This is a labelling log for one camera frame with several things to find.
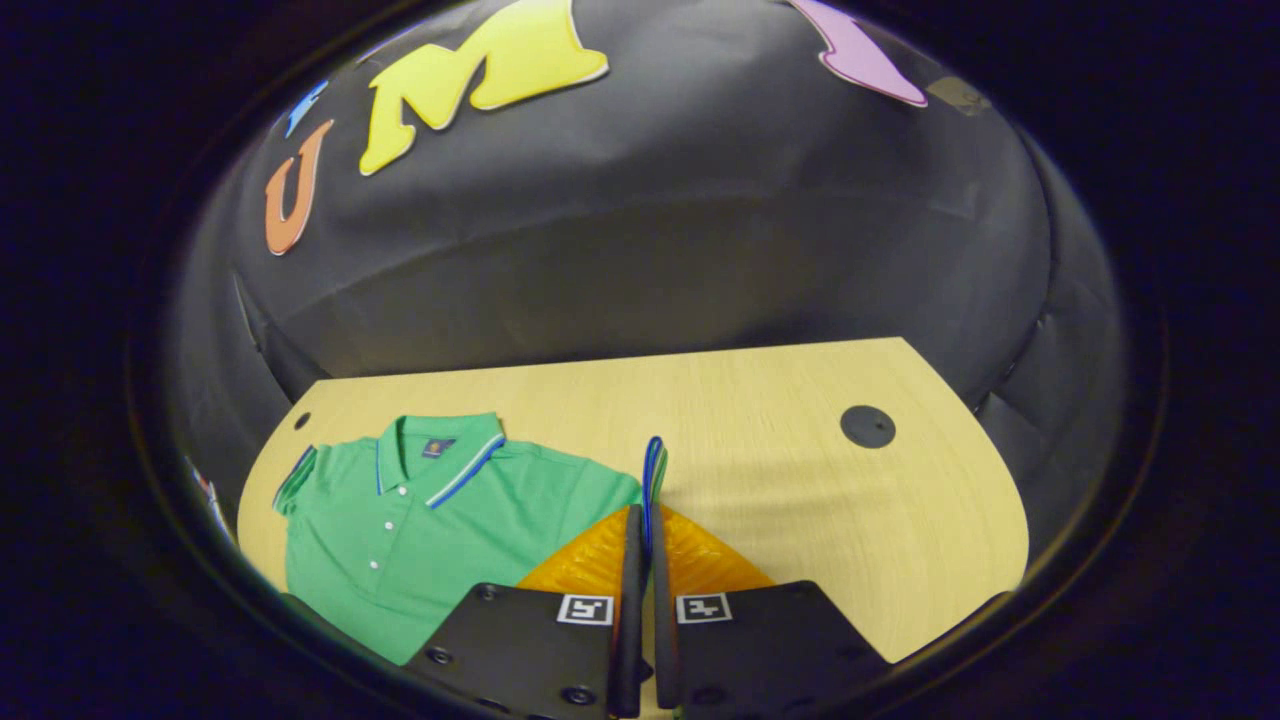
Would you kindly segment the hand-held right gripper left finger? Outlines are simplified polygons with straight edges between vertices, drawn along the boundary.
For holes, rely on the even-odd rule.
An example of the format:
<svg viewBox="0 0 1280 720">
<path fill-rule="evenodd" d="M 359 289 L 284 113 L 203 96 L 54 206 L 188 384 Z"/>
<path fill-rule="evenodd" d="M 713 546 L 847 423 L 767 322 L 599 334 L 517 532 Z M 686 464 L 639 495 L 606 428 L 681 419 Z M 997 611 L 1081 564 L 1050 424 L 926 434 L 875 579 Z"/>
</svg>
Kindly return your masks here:
<svg viewBox="0 0 1280 720">
<path fill-rule="evenodd" d="M 646 551 L 631 505 L 553 560 L 558 578 L 481 582 L 407 662 L 499 720 L 628 720 L 640 714 Z"/>
</svg>

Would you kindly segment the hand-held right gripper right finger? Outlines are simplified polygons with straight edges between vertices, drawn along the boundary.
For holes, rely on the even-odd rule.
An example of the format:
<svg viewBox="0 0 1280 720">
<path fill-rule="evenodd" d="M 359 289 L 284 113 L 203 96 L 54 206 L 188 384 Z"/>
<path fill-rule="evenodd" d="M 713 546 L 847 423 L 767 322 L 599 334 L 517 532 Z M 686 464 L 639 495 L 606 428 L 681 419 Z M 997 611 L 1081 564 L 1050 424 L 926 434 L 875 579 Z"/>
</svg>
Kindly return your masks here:
<svg viewBox="0 0 1280 720">
<path fill-rule="evenodd" d="M 655 697 L 675 720 L 817 720 L 890 674 L 815 582 L 677 591 L 675 543 L 658 509 L 650 538 Z"/>
</svg>

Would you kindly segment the green T-shirt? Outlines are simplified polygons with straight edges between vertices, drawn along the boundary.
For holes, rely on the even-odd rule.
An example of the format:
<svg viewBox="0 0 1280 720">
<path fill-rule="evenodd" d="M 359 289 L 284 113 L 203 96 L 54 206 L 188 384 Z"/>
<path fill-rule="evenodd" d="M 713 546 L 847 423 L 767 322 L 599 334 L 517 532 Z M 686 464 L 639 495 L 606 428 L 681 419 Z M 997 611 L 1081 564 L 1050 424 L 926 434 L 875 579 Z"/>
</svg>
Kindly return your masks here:
<svg viewBox="0 0 1280 720">
<path fill-rule="evenodd" d="M 271 505 L 288 592 L 404 666 L 476 584 L 517 584 L 640 500 L 630 474 L 509 439 L 484 413 L 398 416 L 378 437 L 308 447 Z"/>
</svg>

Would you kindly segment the black backdrop cloth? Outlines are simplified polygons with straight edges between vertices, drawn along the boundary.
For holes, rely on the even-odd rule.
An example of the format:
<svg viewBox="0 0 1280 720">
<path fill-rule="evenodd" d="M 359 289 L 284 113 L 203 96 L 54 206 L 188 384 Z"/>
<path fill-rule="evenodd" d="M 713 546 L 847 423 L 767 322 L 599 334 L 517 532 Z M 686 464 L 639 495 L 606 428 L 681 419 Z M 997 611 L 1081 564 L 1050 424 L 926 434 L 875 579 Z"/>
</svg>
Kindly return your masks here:
<svg viewBox="0 0 1280 720">
<path fill-rule="evenodd" d="M 1106 478 L 1130 370 L 1111 263 L 1030 133 L 887 32 L 925 105 L 840 78 L 786 0 L 570 4 L 595 79 L 458 109 L 357 161 L 370 82 L 472 0 L 306 74 L 207 188 L 166 319 L 166 410 L 241 488 L 317 380 L 900 337 L 1018 486 L 1038 559 Z"/>
</svg>

